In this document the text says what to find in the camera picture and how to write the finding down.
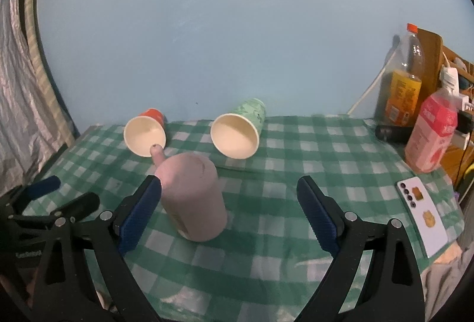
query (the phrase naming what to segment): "green checkered tablecloth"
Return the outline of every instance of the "green checkered tablecloth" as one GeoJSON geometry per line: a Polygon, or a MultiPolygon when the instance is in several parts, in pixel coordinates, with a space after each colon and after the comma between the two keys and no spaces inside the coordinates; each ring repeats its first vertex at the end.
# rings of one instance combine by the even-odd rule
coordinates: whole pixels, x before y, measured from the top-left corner
{"type": "MultiPolygon", "coordinates": [[[[182,321],[293,321],[328,269],[296,199],[296,182],[309,174],[344,211],[407,229],[420,272],[435,257],[423,257],[420,239],[394,184],[414,176],[392,146],[378,141],[371,121],[341,117],[270,117],[261,146],[247,160],[228,159],[213,146],[210,121],[171,123],[165,153],[192,151],[216,164],[228,210],[217,238],[194,243],[180,237],[158,205],[136,250],[125,256],[157,312],[182,321]]],[[[123,142],[123,127],[91,130],[47,175],[61,188],[32,203],[25,214],[45,214],[83,192],[99,194],[94,216],[113,210],[148,173],[151,159],[135,156],[123,142]]],[[[420,176],[437,205],[449,240],[464,221],[442,169],[420,176]]],[[[354,307],[370,262],[363,255],[342,310],[354,307]]],[[[99,289],[103,280],[88,254],[99,289]]]]}

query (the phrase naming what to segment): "green paper cup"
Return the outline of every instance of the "green paper cup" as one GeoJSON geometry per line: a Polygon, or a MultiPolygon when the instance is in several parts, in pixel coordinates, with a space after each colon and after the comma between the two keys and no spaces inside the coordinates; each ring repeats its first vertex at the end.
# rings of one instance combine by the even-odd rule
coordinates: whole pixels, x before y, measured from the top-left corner
{"type": "Polygon", "coordinates": [[[251,98],[214,120],[210,129],[212,142],[227,157],[247,159],[257,152],[265,116],[265,104],[251,98]]]}

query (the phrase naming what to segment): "pink bottle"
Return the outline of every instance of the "pink bottle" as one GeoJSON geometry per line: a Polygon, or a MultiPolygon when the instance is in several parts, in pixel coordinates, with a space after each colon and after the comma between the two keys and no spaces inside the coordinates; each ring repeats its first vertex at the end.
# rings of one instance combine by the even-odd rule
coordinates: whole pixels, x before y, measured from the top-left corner
{"type": "Polygon", "coordinates": [[[406,163],[416,173],[429,173],[437,169],[456,127],[457,110],[452,95],[440,89],[421,104],[415,127],[405,147],[406,163]]]}
{"type": "Polygon", "coordinates": [[[167,159],[158,144],[150,154],[161,180],[161,204],[181,236],[202,242],[219,235],[227,212],[214,163],[192,152],[167,159]]]}

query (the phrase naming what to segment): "paper cup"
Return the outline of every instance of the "paper cup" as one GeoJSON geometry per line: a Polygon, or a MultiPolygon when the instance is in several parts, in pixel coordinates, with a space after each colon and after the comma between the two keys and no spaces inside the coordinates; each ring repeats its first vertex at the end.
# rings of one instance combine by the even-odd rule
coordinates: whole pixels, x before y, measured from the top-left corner
{"type": "Polygon", "coordinates": [[[247,159],[257,152],[265,116],[265,104],[251,98],[214,120],[210,129],[212,142],[227,157],[247,159]]]}
{"type": "Polygon", "coordinates": [[[134,154],[151,157],[150,147],[166,144],[164,133],[164,116],[158,109],[149,109],[137,117],[132,118],[123,131],[125,144],[134,154]]]}

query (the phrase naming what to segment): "blue gripper pad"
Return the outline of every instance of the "blue gripper pad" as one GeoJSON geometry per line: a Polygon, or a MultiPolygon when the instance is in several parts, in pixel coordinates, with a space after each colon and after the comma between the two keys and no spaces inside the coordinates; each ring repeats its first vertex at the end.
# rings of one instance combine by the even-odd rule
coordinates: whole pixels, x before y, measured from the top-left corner
{"type": "Polygon", "coordinates": [[[50,192],[56,191],[59,187],[61,187],[61,181],[59,177],[53,175],[26,187],[25,193],[28,195],[28,198],[35,200],[50,192]]]}
{"type": "Polygon", "coordinates": [[[137,247],[146,224],[161,199],[160,179],[155,176],[153,177],[154,179],[146,187],[141,199],[133,207],[120,227],[118,251],[122,256],[137,247]]]}
{"type": "Polygon", "coordinates": [[[304,178],[298,181],[296,196],[321,248],[336,257],[340,250],[336,225],[304,178]]]}

